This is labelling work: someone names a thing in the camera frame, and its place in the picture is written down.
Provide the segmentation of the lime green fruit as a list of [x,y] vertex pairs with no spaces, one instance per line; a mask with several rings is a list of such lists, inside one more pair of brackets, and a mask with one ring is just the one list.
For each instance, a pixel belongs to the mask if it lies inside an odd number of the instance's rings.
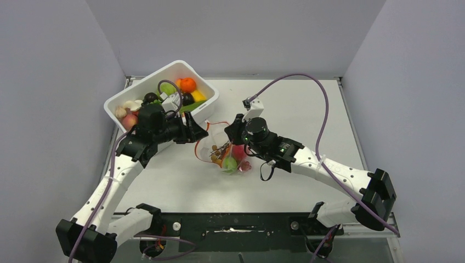
[[226,172],[234,172],[237,169],[237,161],[234,157],[227,156],[222,161],[222,168]]

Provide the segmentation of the red apple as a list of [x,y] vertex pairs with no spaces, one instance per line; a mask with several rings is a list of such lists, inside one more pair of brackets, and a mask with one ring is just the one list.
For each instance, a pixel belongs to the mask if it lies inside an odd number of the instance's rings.
[[244,145],[234,145],[231,149],[231,156],[237,161],[242,162],[248,155],[244,151]]

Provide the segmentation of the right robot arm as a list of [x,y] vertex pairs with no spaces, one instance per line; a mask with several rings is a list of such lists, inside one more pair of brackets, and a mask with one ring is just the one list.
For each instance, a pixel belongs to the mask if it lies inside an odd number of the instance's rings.
[[251,150],[251,157],[261,159],[272,170],[307,176],[349,196],[338,203],[317,203],[308,219],[311,231],[321,234],[335,225],[358,222],[371,230],[387,228],[399,233],[388,224],[396,192],[386,171],[342,165],[298,141],[271,132],[262,117],[248,121],[242,118],[242,114],[236,115],[233,123],[224,129],[233,145],[241,145],[244,151]]

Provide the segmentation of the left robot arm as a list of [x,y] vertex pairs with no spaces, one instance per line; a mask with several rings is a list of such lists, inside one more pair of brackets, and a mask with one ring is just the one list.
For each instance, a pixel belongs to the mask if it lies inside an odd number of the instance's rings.
[[70,220],[62,219],[56,227],[69,262],[111,262],[121,244],[153,227],[159,209],[146,204],[115,221],[112,217],[160,144],[196,143],[208,136],[189,111],[181,116],[167,113],[161,105],[148,104],[137,118],[137,124],[116,140],[109,169],[92,195]]

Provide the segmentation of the tan longan fruit bunch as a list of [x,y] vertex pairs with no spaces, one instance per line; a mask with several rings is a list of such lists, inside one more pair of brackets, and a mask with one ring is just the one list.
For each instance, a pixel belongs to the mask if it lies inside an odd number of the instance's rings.
[[229,155],[230,149],[231,143],[229,142],[226,142],[222,146],[213,145],[210,154],[211,161],[218,165],[222,164],[223,159]]

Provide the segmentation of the clear zip top bag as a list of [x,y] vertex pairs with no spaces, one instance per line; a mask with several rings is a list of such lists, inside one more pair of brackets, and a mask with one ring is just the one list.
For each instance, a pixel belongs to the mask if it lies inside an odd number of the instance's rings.
[[[226,142],[229,142],[228,136],[226,135],[224,129],[229,125],[228,122],[217,122],[217,123],[211,123],[211,122],[206,122],[206,131],[208,131],[208,136],[201,139],[198,141],[195,145],[194,151],[195,151],[195,156],[198,160],[205,162],[205,163],[212,163],[216,165],[221,172],[225,174],[239,174],[241,172],[236,169],[234,172],[226,172],[222,168],[222,164],[218,165],[216,163],[213,163],[210,159],[210,154],[212,151],[212,146],[217,145],[217,146],[222,146]],[[249,161],[251,166],[251,153],[250,150],[246,149],[244,146],[244,151],[248,155],[244,160]]]

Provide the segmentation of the red grape bunch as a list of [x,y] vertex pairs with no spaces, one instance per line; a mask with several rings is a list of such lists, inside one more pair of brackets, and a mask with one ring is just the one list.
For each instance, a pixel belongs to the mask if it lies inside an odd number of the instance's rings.
[[243,160],[237,167],[238,171],[241,173],[247,172],[252,169],[252,166],[249,161]]

